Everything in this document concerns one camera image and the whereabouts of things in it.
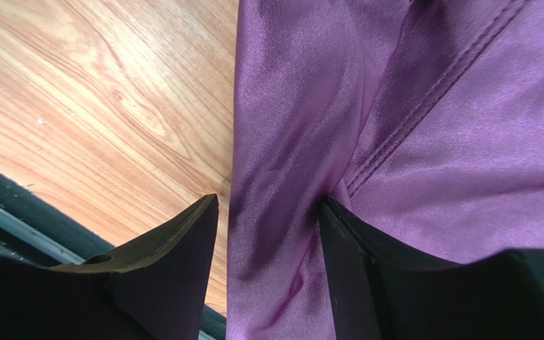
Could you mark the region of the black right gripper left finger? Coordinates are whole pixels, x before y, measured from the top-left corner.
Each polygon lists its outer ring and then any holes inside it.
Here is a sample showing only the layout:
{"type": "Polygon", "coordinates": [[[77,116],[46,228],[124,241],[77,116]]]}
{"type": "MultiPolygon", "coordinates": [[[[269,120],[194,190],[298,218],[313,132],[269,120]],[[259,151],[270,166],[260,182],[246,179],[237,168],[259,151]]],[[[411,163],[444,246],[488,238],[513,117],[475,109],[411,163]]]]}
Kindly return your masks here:
{"type": "Polygon", "coordinates": [[[0,256],[0,339],[197,339],[218,210],[205,195],[81,264],[0,256]]]}

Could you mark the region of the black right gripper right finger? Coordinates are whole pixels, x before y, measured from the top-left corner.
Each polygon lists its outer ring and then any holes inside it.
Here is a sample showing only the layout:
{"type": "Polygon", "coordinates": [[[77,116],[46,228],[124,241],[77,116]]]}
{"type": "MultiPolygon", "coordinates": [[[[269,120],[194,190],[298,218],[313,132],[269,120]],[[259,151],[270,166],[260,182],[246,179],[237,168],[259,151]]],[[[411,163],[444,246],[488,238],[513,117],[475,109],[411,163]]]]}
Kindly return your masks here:
{"type": "Polygon", "coordinates": [[[544,249],[459,264],[332,198],[319,206],[319,227],[338,339],[544,339],[544,249]]]}

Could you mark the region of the purple cloth napkin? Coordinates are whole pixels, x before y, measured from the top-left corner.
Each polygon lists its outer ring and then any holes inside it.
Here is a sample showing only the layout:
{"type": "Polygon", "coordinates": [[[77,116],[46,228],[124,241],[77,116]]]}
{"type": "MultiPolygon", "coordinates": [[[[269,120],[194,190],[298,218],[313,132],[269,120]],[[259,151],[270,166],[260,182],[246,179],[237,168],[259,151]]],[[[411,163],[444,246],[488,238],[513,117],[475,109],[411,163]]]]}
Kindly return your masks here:
{"type": "Polygon", "coordinates": [[[467,263],[544,248],[544,1],[241,1],[228,339],[333,339],[316,208],[467,263]]]}

